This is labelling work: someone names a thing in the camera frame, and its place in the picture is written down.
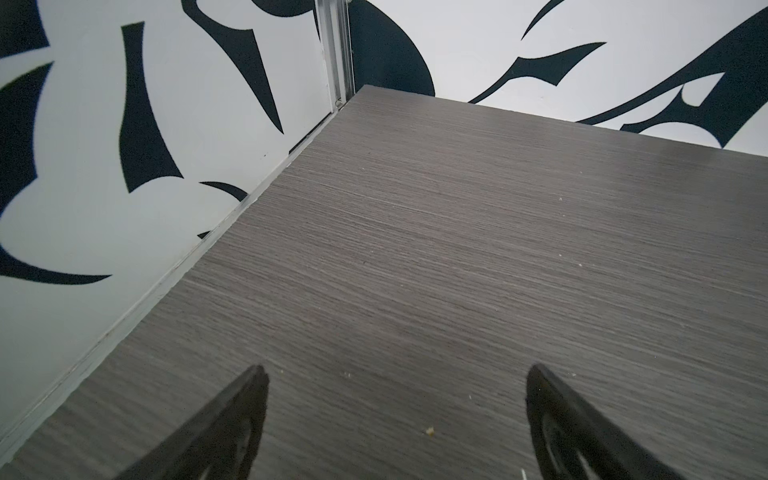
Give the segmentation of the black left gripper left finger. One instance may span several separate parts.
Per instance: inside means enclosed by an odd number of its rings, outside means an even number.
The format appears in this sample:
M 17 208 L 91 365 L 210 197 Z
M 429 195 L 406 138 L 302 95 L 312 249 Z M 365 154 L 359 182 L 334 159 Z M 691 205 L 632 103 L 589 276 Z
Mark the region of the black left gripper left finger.
M 269 375 L 248 367 L 119 479 L 247 479 L 267 413 Z

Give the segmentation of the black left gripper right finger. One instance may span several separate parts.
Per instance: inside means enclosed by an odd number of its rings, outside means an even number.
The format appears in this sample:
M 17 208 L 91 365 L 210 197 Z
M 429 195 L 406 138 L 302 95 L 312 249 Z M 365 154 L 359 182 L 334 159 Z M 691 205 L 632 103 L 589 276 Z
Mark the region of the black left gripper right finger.
M 526 413 L 544 479 L 680 479 L 542 363 L 526 377 Z

